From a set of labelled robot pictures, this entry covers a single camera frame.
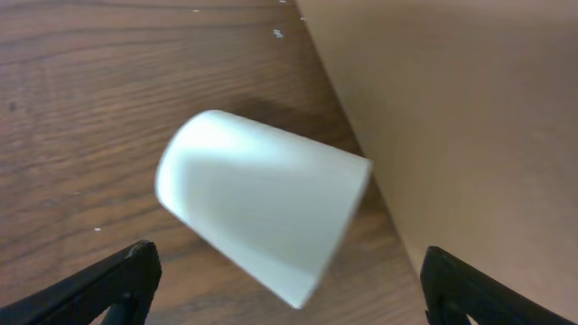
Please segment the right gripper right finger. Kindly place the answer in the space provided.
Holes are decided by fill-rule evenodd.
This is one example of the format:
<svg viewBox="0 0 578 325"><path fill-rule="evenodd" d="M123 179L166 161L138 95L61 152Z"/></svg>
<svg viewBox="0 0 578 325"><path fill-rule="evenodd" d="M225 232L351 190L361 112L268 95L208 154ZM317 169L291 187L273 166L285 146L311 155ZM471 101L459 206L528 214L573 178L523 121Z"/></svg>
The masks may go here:
<svg viewBox="0 0 578 325"><path fill-rule="evenodd" d="M573 325L438 246L420 271L431 325Z"/></svg>

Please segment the cream white cup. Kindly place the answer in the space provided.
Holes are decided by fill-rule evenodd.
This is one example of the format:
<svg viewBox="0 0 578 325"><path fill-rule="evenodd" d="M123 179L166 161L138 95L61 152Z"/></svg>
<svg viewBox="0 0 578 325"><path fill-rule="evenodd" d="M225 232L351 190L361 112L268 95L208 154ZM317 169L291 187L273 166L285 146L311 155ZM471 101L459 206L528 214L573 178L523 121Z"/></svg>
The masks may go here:
<svg viewBox="0 0 578 325"><path fill-rule="evenodd" d="M295 309L321 281L368 187L359 155L220 110L191 118L155 175L160 204Z"/></svg>

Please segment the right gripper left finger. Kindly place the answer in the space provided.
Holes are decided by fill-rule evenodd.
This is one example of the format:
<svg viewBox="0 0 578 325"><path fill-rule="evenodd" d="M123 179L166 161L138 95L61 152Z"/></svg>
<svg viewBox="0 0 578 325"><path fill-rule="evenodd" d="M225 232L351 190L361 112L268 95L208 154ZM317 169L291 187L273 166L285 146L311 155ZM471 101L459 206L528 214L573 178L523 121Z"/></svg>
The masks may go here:
<svg viewBox="0 0 578 325"><path fill-rule="evenodd" d="M143 324L162 276L156 245L138 241L1 309L3 324Z"/></svg>

